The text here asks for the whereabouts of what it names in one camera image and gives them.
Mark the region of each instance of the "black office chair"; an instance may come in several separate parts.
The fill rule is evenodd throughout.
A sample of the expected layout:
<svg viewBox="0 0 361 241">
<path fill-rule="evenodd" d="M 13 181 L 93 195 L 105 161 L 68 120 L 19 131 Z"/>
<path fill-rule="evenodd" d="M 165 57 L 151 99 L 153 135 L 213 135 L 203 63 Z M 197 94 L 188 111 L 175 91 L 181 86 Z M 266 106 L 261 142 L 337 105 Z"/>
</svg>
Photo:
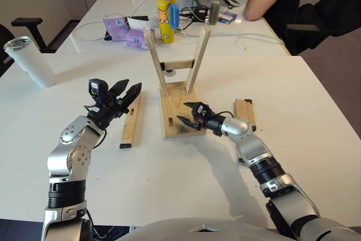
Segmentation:
<svg viewBox="0 0 361 241">
<path fill-rule="evenodd" d="M 5 53 L 3 47 L 7 41 L 14 39 L 14 35 L 3 25 L 0 25 L 0 77 L 14 63 L 14 60 Z"/>
<path fill-rule="evenodd" d="M 41 53 L 55 53 L 56 52 L 55 49 L 50 49 L 46 46 L 46 44 L 44 43 L 44 39 L 38 30 L 38 25 L 41 24 L 42 22 L 43 20 L 41 18 L 19 17 L 16 18 L 14 21 L 12 21 L 11 25 L 13 27 L 26 27 L 32 34 Z"/>
<path fill-rule="evenodd" d="M 361 27 L 360 0 L 320 0 L 298 8 L 295 24 L 287 24 L 285 45 L 291 55 L 316 48 L 328 36 Z"/>
</svg>

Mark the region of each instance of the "yellow cup with cartoon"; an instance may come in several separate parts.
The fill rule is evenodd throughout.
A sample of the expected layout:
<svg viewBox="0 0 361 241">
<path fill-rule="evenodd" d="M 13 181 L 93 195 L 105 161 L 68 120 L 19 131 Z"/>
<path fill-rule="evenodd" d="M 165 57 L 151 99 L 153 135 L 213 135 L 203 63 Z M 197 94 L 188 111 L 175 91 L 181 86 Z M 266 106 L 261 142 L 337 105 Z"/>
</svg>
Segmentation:
<svg viewBox="0 0 361 241">
<path fill-rule="evenodd" d="M 174 30 L 179 26 L 179 8 L 175 0 L 158 1 L 158 21 L 163 43 L 174 41 Z"/>
</svg>

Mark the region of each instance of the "bottle with black cap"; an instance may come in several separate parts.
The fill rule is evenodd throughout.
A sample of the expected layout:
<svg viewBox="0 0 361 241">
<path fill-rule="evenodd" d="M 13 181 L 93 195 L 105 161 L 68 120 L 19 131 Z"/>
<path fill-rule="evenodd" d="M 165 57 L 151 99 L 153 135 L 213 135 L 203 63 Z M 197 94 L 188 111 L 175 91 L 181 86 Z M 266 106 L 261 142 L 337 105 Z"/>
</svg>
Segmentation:
<svg viewBox="0 0 361 241">
<path fill-rule="evenodd" d="M 209 24 L 215 25 L 218 21 L 219 10 L 223 0 L 212 0 L 209 12 Z"/>
</svg>

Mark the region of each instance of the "white thermos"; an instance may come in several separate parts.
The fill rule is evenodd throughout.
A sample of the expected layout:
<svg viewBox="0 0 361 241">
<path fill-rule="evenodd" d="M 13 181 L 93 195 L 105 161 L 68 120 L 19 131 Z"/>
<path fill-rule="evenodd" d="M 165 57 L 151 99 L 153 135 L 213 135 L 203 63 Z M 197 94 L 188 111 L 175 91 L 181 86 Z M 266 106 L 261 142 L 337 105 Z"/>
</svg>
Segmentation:
<svg viewBox="0 0 361 241">
<path fill-rule="evenodd" d="M 8 41 L 4 45 L 4 51 L 39 86 L 50 87 L 56 83 L 54 72 L 30 37 L 24 36 Z"/>
</svg>

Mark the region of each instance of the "office desk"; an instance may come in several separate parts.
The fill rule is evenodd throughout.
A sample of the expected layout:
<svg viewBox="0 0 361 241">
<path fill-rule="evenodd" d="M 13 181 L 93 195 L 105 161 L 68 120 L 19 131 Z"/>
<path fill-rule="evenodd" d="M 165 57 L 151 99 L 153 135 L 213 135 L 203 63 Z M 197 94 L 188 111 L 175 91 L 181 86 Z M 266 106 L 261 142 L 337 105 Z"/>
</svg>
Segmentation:
<svg viewBox="0 0 361 241">
<path fill-rule="evenodd" d="M 87 40 L 94 40 L 97 38 L 104 37 L 105 26 L 102 23 L 103 16 L 112 13 L 121 13 L 125 16 L 130 16 L 133 11 L 143 2 L 144 0 L 97 0 L 91 7 L 90 11 L 84 16 L 78 27 L 99 21 L 99 24 L 87 25 L 77 31 L 76 34 L 71 34 L 65 42 L 58 49 L 58 53 L 138 53 L 141 49 L 135 49 L 128 47 L 125 42 L 111 42 L 111 41 L 94 41 L 85 42 L 79 40 L 77 37 Z M 185 1 L 191 5 L 191 0 L 178 0 L 180 7 L 184 4 L 180 1 Z M 241 7 L 230 10 L 231 12 L 238 14 L 237 19 L 230 25 L 223 23 L 217 23 L 217 25 L 208 25 L 212 32 L 229 32 L 232 34 L 239 33 L 257 33 L 271 37 L 275 37 L 273 31 L 268 26 L 264 19 L 257 21 L 246 21 L 243 14 L 244 7 L 247 0 L 237 0 L 241 3 Z M 156 11 L 156 0 L 146 2 L 135 15 L 147 15 L 151 18 Z M 187 34 L 199 34 L 202 23 L 193 23 L 189 28 L 186 29 Z M 241 38 L 237 42 L 239 46 L 245 47 L 246 50 L 239 50 L 234 46 L 235 37 L 212 37 L 209 40 L 208 54 L 218 56 L 237 55 L 242 56 L 255 56 L 255 55 L 273 55 L 281 56 L 288 55 L 287 50 L 281 44 L 276 41 L 264 38 L 254 37 Z M 185 52 L 190 52 L 191 55 L 196 47 L 196 38 L 184 38 L 175 36 L 175 42 L 166 45 L 158 40 L 159 54 L 173 55 L 184 55 Z"/>
<path fill-rule="evenodd" d="M 0 218 L 42 221 L 47 157 L 61 131 L 92 104 L 88 80 L 143 83 L 134 147 L 120 150 L 125 116 L 92 153 L 88 208 L 98 225 L 144 225 L 172 217 L 239 219 L 274 228 L 257 181 L 226 137 L 163 139 L 159 82 L 150 57 L 48 54 L 58 83 L 38 87 L 14 64 L 0 78 Z M 184 80 L 186 70 L 170 81 Z M 204 58 L 199 100 L 232 111 L 251 98 L 258 135 L 323 216 L 360 226 L 361 141 L 301 57 Z"/>
</svg>

